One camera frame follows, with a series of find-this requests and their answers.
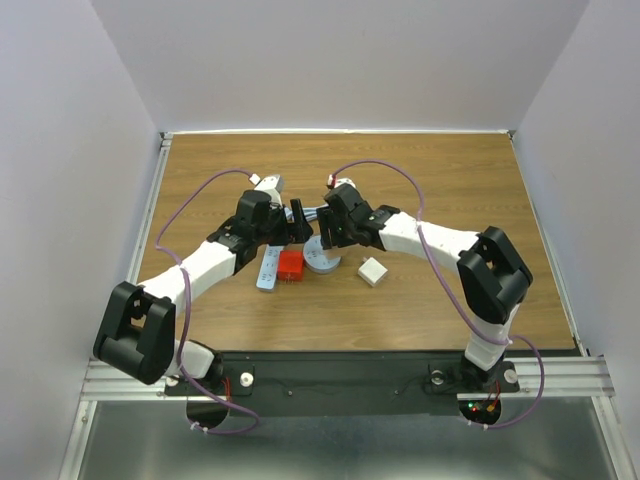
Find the white wall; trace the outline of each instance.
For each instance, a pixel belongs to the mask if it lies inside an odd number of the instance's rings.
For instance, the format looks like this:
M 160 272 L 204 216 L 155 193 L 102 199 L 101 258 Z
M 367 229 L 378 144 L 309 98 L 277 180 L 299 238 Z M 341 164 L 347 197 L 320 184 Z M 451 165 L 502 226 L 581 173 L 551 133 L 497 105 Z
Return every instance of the white wall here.
M 578 330 L 640 469 L 640 3 L 592 0 L 515 136 Z
M 587 0 L 92 0 L 162 130 L 515 128 Z
M 0 11 L 0 478 L 57 478 L 157 129 L 88 1 Z

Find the gray floor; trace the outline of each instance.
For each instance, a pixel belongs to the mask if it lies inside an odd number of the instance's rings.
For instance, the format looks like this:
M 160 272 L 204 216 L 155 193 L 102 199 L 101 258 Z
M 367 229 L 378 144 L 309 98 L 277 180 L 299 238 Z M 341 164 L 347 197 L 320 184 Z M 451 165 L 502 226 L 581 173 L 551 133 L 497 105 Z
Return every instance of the gray floor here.
M 505 416 L 530 400 L 511 400 Z M 225 422 L 240 425 L 244 419 Z M 242 437 L 191 432 L 184 404 L 102 403 L 82 479 L 609 479 L 588 398 L 548 399 L 484 432 L 451 417 L 268 418 Z

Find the white square object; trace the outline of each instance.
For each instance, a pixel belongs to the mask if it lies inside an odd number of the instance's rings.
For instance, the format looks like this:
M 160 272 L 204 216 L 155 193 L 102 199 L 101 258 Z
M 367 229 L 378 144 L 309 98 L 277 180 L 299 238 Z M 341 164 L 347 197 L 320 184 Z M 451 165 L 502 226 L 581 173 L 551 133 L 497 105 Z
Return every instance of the white square object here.
M 387 270 L 380 262 L 371 257 L 358 269 L 360 275 L 365 282 L 375 287 L 382 280 L 389 270 Z

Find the wooden table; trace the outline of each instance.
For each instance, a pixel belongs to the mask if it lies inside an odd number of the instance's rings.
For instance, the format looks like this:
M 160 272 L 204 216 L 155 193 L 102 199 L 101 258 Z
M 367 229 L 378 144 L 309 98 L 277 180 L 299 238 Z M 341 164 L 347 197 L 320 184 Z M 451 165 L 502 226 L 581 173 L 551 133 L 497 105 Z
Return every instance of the wooden table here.
M 409 171 L 427 203 L 424 219 L 464 230 L 501 227 L 528 264 L 534 283 L 513 333 L 539 347 L 571 348 L 573 341 L 531 206 L 506 135 L 178 135 L 171 152 L 146 245 L 140 280 L 161 273 L 171 259 L 153 248 L 161 226 L 208 176 L 243 167 L 285 178 L 283 200 L 317 206 L 327 176 L 346 162 L 381 158 Z M 352 178 L 373 208 L 382 203 L 415 215 L 408 182 L 381 166 L 358 166 Z M 176 220 L 163 244 L 183 258 L 235 211 L 246 177 L 214 181 Z M 255 287 L 258 257 L 194 304 L 190 338 L 223 350 L 354 350 L 464 348 L 469 333 L 429 264 L 408 255 L 350 247 L 330 275 L 305 272 L 304 281 Z M 356 272 L 364 256 L 389 269 L 375 289 Z M 447 278 L 461 299 L 459 281 Z

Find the red cube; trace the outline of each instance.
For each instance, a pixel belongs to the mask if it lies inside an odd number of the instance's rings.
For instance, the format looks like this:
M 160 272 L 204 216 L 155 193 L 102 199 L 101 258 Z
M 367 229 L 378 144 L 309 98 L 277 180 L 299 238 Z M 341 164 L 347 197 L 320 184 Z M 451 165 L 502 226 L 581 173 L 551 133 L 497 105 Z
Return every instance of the red cube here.
M 283 282 L 300 282 L 304 273 L 304 255 L 294 250 L 280 252 L 278 261 L 278 280 Z

